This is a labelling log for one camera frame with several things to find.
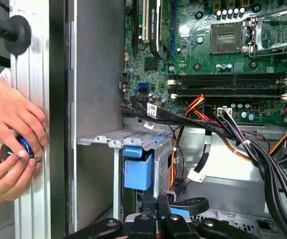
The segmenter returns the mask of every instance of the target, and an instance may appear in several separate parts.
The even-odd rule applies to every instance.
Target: pci slot
[[[143,0],[142,4],[142,41],[149,42],[149,2],[150,0]]]

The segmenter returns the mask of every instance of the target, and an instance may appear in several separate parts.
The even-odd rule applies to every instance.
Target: sata port
[[[140,92],[140,93],[148,93],[148,88],[139,88],[138,92]]]
[[[138,83],[139,88],[148,88],[149,87],[149,82],[141,82]]]

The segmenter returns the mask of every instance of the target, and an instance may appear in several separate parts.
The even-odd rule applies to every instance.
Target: blue tab
[[[146,191],[153,184],[154,156],[146,161],[126,160],[124,162],[124,187]]]
[[[171,209],[171,213],[173,213],[173,214],[190,216],[190,212],[189,211],[182,210],[182,209],[177,209],[177,208],[170,208],[170,209]]]
[[[123,150],[123,156],[131,158],[141,158],[143,149],[137,146],[125,146]]]

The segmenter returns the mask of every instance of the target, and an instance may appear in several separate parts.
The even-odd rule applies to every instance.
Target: white label
[[[157,107],[153,104],[148,103],[147,104],[147,115],[156,118],[157,116]]]
[[[198,183],[201,183],[203,182],[204,178],[206,176],[204,175],[201,175],[199,173],[196,173],[194,170],[191,170],[188,174],[188,178],[191,179],[192,181],[194,182],[198,182]]]
[[[153,130],[154,124],[151,123],[151,122],[146,121],[146,122],[144,123],[143,127],[148,128],[148,129],[150,129],[150,130]]]

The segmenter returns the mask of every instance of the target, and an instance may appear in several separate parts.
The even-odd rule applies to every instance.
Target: wire bundle
[[[206,112],[206,114],[202,113],[201,111],[205,111],[205,99],[203,95],[196,98],[187,107],[183,116],[173,114],[162,108],[157,108],[156,115],[150,117],[147,114],[147,107],[138,102],[135,97],[130,99],[130,103],[131,106],[121,106],[123,113],[154,123],[179,126],[177,135],[175,135],[175,131],[173,130],[176,143],[171,156],[170,189],[173,190],[175,187],[174,182],[177,178],[175,158],[177,156],[177,148],[179,148],[179,141],[182,137],[184,127],[204,128],[206,132],[213,132],[219,135],[230,150],[240,157],[251,161],[258,167],[261,177],[265,182],[265,198],[270,214],[278,227],[287,236],[287,213],[280,197],[280,191],[282,191],[287,198],[287,175],[277,161],[272,158],[287,141],[287,134],[273,148],[267,151],[258,142],[246,135],[250,133],[241,131],[228,113],[223,112],[220,117],[212,112]],[[191,113],[194,113],[197,118],[190,119],[189,116]],[[234,140],[237,144],[243,146],[248,156],[233,148],[228,142],[228,139]],[[278,188],[278,182],[282,186],[281,190]]]

